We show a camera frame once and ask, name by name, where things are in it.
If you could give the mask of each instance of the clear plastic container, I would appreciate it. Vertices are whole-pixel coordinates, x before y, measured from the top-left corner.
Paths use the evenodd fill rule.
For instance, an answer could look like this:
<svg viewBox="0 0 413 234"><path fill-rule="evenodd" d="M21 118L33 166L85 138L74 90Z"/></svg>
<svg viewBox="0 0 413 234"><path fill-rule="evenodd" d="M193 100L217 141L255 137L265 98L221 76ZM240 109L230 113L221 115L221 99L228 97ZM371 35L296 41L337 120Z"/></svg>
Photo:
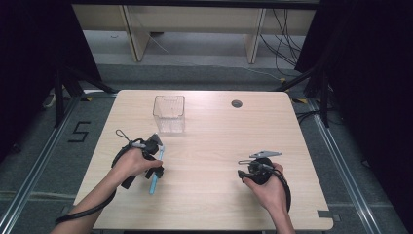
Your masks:
<svg viewBox="0 0 413 234"><path fill-rule="evenodd" d="M183 133L185 130L185 97L156 96L153 115L160 133Z"/></svg>

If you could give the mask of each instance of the white desk leg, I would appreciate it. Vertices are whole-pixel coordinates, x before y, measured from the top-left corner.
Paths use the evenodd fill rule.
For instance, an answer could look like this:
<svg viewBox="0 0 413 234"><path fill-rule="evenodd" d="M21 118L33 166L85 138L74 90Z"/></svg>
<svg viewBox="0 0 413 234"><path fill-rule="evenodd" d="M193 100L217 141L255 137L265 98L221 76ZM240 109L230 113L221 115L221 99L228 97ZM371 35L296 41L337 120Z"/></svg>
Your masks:
<svg viewBox="0 0 413 234"><path fill-rule="evenodd" d="M139 20L134 19L136 14L130 14L131 8L121 6L124 13L126 31L128 33L133 59L141 61L149 41L149 32L139 30L142 26L139 25Z"/></svg>
<svg viewBox="0 0 413 234"><path fill-rule="evenodd" d="M257 13L257 21L255 25L254 34L244 35L244 44L246 49L246 57L249 64L255 63L255 58L258 49L259 35L261 33L261 28L264 25L266 9L259 9Z"/></svg>

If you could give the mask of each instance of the wooden tabletop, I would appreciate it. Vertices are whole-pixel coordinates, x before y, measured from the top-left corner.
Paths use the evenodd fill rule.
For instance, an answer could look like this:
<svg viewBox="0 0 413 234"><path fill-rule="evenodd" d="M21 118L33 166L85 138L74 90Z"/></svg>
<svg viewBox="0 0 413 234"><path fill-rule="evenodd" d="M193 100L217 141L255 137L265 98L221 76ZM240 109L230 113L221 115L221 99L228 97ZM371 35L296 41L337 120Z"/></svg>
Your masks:
<svg viewBox="0 0 413 234"><path fill-rule="evenodd" d="M123 230L274 230L237 170L238 161L261 150L279 151L291 189L290 216L296 230L327 230L331 218L289 97L285 93L228 91L121 91L113 104L76 197L84 198L107 174L129 138L158 131L155 96L185 96L185 132L159 136L166 147L165 173L155 193L152 177L139 175L130 189L118 188L94 228ZM243 106L235 108L233 100Z"/></svg>

